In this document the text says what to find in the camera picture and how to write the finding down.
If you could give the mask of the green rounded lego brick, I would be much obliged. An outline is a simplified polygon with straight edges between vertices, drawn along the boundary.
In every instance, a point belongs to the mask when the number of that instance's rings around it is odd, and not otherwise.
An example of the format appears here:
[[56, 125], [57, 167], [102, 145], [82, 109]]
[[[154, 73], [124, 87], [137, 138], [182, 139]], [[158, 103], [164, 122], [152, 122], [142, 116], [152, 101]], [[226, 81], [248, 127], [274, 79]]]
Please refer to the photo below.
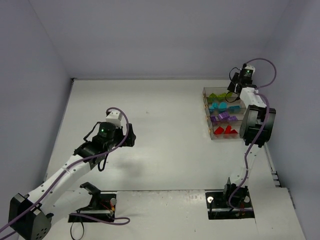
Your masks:
[[217, 100], [217, 98], [216, 97], [207, 97], [206, 100], [208, 103], [213, 103]]

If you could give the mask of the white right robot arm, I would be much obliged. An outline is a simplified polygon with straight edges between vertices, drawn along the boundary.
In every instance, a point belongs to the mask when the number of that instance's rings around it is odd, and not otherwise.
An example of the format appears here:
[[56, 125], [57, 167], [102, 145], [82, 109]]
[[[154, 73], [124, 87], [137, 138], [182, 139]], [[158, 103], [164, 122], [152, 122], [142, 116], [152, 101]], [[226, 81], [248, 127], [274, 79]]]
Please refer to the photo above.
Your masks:
[[228, 204], [235, 206], [242, 202], [248, 192], [248, 182], [255, 158], [259, 150], [272, 135], [276, 110], [270, 107], [269, 100], [253, 85], [255, 67], [244, 64], [235, 73], [228, 90], [237, 94], [244, 103], [246, 111], [242, 120], [239, 136], [243, 140], [244, 163], [228, 178], [223, 196]]

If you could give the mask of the teal lego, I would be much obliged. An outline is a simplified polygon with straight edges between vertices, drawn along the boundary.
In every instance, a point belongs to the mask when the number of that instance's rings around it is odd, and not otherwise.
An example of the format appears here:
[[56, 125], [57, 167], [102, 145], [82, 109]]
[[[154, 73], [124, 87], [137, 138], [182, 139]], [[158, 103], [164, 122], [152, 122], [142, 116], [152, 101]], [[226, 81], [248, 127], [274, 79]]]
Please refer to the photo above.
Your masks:
[[208, 109], [209, 109], [209, 112], [210, 112], [210, 113], [213, 113], [213, 112], [215, 111], [215, 109], [216, 109], [216, 108], [215, 108], [215, 107], [210, 106]]

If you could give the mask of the teal rounded lego brick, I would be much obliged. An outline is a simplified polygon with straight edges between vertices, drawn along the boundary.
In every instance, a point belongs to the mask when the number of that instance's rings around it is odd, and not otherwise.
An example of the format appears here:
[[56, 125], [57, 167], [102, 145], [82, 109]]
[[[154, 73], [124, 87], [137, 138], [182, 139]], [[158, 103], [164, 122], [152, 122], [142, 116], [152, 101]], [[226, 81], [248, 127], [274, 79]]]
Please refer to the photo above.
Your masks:
[[226, 102], [221, 102], [218, 106], [219, 111], [225, 111], [228, 108], [228, 104]]

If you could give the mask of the small teal lego cube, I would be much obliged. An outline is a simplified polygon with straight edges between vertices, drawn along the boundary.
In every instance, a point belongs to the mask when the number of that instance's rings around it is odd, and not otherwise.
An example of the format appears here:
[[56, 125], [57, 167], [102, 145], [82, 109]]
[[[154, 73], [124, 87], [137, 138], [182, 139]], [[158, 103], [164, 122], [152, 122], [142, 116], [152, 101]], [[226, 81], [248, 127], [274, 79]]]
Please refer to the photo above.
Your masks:
[[217, 102], [213, 102], [211, 105], [212, 109], [218, 109], [219, 108], [219, 104]]

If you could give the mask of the purple orange studded lego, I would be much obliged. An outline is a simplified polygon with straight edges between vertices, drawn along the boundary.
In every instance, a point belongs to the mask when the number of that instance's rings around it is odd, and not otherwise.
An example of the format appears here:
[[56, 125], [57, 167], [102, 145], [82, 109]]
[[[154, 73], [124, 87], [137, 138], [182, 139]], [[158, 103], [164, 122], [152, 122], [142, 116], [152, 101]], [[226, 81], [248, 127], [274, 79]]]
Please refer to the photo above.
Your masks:
[[230, 117], [230, 115], [227, 111], [224, 111], [224, 112], [221, 112], [217, 117], [220, 121], [225, 121]]

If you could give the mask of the red rounded lego brick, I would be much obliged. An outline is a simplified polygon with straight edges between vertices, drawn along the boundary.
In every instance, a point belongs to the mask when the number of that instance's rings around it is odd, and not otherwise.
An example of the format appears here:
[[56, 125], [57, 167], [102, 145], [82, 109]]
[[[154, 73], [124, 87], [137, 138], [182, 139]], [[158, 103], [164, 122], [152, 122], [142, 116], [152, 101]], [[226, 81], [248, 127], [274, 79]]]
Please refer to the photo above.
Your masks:
[[223, 127], [219, 126], [214, 130], [213, 133], [215, 135], [222, 135], [222, 134], [224, 134], [224, 132], [225, 132], [225, 129]]

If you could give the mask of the teal lego base brick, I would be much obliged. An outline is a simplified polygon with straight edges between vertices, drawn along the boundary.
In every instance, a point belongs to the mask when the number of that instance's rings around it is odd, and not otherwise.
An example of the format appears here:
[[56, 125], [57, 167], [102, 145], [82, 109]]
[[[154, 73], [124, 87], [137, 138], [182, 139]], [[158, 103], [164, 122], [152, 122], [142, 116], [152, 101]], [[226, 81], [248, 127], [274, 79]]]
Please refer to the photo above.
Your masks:
[[240, 105], [230, 106], [228, 110], [231, 114], [239, 114], [241, 112], [241, 106]]

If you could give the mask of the small red lego brick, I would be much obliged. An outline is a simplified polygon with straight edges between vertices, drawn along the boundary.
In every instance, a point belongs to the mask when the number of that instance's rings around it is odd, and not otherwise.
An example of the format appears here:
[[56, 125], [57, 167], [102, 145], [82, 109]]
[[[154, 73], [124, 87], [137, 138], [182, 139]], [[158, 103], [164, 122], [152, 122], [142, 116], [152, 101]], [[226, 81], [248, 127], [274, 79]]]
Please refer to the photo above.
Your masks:
[[232, 130], [230, 131], [230, 134], [234, 135], [234, 134], [238, 134], [238, 132], [237, 132], [235, 129], [232, 129]]

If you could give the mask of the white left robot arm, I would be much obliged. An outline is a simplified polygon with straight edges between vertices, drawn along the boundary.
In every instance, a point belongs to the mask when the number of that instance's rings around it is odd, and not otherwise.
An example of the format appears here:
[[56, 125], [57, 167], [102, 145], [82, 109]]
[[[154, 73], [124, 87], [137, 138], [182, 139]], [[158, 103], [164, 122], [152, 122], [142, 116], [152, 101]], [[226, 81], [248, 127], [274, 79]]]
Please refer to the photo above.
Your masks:
[[97, 135], [75, 149], [55, 174], [26, 195], [17, 193], [10, 200], [8, 226], [25, 240], [42, 240], [64, 214], [99, 204], [101, 191], [89, 182], [74, 194], [66, 196], [65, 192], [93, 169], [104, 171], [108, 155], [117, 148], [133, 147], [136, 135], [131, 123], [126, 124], [126, 131], [115, 121], [97, 125]]

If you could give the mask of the small green lego cube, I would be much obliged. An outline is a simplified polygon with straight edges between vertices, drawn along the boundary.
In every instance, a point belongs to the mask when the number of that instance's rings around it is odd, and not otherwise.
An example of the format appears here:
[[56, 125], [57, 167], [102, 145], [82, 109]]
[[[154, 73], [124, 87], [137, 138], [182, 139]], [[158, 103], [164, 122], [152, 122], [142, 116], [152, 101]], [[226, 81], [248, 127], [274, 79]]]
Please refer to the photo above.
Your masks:
[[226, 95], [225, 95], [225, 98], [228, 99], [228, 98], [231, 98], [233, 96], [233, 93], [232, 92], [228, 92]]

